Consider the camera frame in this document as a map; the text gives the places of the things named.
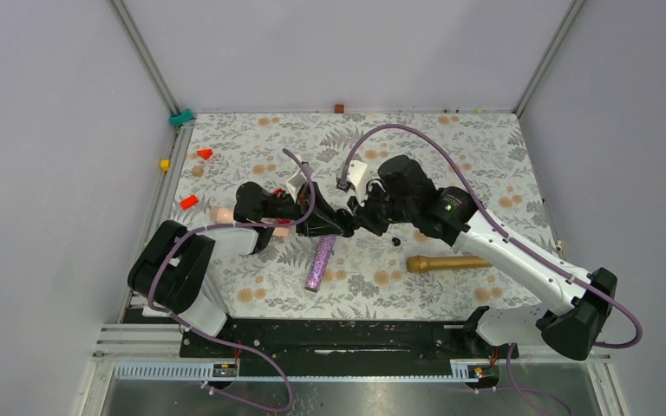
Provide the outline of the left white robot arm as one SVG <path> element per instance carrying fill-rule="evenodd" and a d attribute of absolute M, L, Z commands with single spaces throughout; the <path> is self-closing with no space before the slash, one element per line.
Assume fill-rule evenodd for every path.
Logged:
<path fill-rule="evenodd" d="M 294 224 L 304 237 L 349 237 L 354 231 L 350 214 L 333 209 L 317 185 L 269 192 L 247 182 L 236 192 L 233 221 L 226 227 L 190 231 L 176 221 L 164 221 L 129 271 L 127 285 L 155 308 L 179 317 L 182 325 L 203 332 L 200 342 L 210 354 L 225 355 L 235 335 L 225 327 L 225 306 L 202 290 L 208 265 L 222 257 L 264 250 L 276 220 Z"/>

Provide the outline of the black oval earbud case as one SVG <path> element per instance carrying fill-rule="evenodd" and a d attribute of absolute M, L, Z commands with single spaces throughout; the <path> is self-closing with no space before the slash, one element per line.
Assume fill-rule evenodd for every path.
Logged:
<path fill-rule="evenodd" d="M 335 215 L 336 223 L 340 229 L 338 235 L 340 237 L 353 237 L 356 230 L 359 228 L 356 217 L 350 211 L 345 209 L 336 210 Z"/>

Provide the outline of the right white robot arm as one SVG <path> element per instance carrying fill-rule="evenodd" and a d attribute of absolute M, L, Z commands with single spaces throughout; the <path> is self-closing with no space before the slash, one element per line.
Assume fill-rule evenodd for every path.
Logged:
<path fill-rule="evenodd" d="M 483 357 L 505 344 L 545 344 L 566 358 L 583 361 L 595 346 L 613 309 L 617 277 L 605 268 L 590 272 L 525 240 L 467 191 L 438 188 L 419 163 L 405 155 L 380 165 L 346 164 L 342 179 L 354 190 L 348 207 L 356 226 L 381 236 L 392 224 L 411 224 L 427 237 L 464 250 L 511 277 L 539 299 L 515 309 L 482 308 L 472 313 L 464 349 Z"/>

